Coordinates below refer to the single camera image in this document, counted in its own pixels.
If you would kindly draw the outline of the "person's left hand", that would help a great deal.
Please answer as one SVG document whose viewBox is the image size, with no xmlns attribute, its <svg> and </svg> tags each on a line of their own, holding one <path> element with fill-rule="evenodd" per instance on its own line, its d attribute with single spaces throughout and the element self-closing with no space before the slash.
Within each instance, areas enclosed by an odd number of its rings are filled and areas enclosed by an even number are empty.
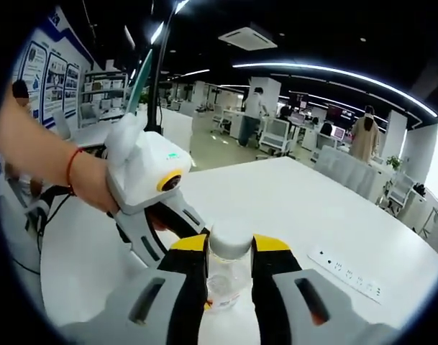
<svg viewBox="0 0 438 345">
<path fill-rule="evenodd" d="M 70 161 L 68 179 L 81 200 L 104 213 L 116 214 L 119 207 L 110 193 L 106 173 L 106 160 L 77 151 Z"/>
</svg>

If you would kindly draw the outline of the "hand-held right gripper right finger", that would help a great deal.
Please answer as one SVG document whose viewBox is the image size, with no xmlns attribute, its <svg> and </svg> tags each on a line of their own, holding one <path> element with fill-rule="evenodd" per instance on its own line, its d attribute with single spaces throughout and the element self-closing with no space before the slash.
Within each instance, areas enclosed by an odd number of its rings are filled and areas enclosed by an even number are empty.
<svg viewBox="0 0 438 345">
<path fill-rule="evenodd" d="M 396 329 L 369 323 L 348 294 L 304 270 L 279 239 L 254 235 L 252 301 L 261 344 L 392 344 Z"/>
</svg>

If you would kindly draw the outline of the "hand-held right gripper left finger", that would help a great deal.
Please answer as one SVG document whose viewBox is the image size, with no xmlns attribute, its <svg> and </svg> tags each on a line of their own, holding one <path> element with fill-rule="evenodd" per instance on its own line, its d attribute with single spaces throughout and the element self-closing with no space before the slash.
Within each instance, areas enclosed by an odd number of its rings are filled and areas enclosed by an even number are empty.
<svg viewBox="0 0 438 345">
<path fill-rule="evenodd" d="M 207 239 L 177 241 L 156 268 L 110 294 L 90 321 L 61 332 L 70 344 L 197 344 L 207 299 Z"/>
</svg>

